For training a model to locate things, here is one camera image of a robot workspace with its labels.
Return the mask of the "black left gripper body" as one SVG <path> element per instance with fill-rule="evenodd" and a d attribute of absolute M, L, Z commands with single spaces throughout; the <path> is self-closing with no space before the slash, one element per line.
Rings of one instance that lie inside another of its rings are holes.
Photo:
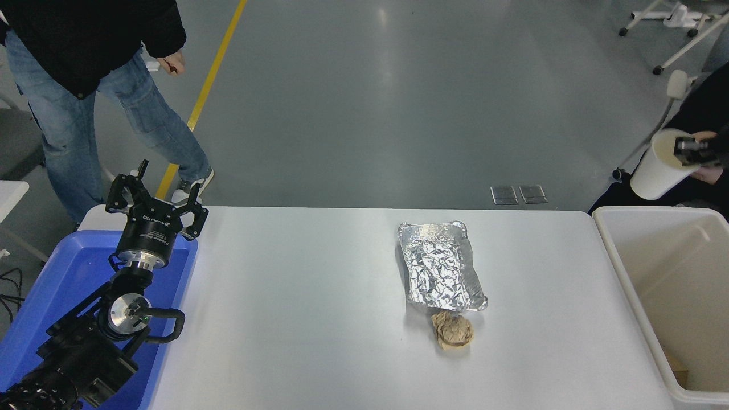
<path fill-rule="evenodd" d="M 117 245 L 120 260 L 132 260 L 133 255 L 147 254 L 156 260 L 169 260 L 180 231 L 175 206 L 155 198 L 139 202 L 125 211 L 127 221 Z"/>

